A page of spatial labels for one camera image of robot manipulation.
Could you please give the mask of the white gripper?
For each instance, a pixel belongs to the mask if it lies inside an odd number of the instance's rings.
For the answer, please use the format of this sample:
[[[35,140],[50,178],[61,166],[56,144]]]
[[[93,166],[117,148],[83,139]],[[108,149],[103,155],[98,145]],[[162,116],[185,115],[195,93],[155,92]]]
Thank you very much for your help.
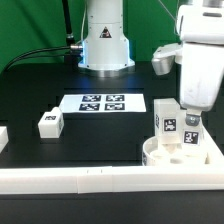
[[[182,43],[159,47],[152,65],[157,75],[171,71],[173,63],[181,65],[180,104],[186,108],[188,126],[200,124],[201,112],[210,111],[224,77],[224,46]]]

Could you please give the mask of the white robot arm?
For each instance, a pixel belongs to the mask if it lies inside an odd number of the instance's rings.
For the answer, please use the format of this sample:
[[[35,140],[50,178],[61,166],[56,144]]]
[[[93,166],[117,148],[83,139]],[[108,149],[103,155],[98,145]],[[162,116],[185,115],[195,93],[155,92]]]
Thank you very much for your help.
[[[81,68],[105,75],[134,65],[122,9],[123,0],[87,0]],[[175,25],[180,41],[157,48],[152,65],[158,75],[181,65],[180,104],[187,110],[185,122],[196,126],[201,113],[212,109],[224,79],[224,0],[187,0]]]

